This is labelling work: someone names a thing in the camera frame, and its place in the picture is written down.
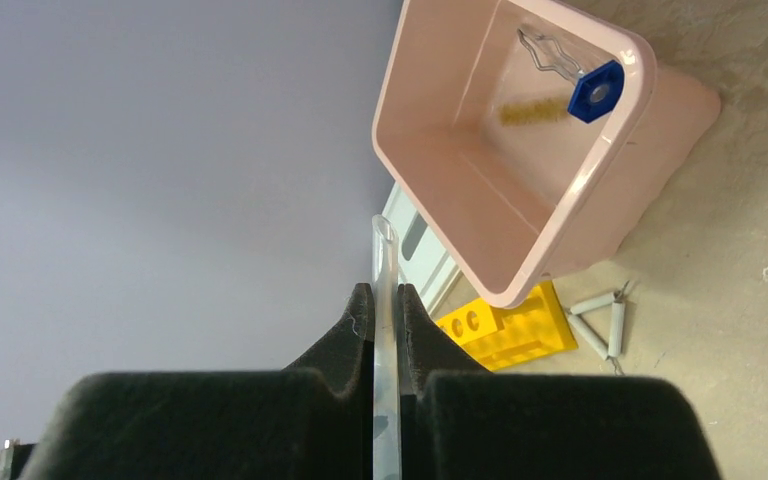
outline blue nut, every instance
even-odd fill
[[[611,60],[578,80],[567,112],[584,123],[593,122],[614,109],[624,81],[622,65]]]

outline yellow plastic object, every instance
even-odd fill
[[[491,371],[578,348],[552,282],[534,287],[514,309],[478,299],[441,318],[437,326]]]

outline blue hexagonal cap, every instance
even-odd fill
[[[624,80],[622,65],[611,60],[578,80],[567,111],[584,123],[596,120],[617,105]]]

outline brush bristle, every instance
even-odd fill
[[[550,123],[568,115],[564,97],[544,98],[533,102],[506,103],[499,108],[499,122],[506,127]]]

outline gray wall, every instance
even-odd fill
[[[83,375],[281,367],[337,320],[399,8],[0,1],[0,444]]]

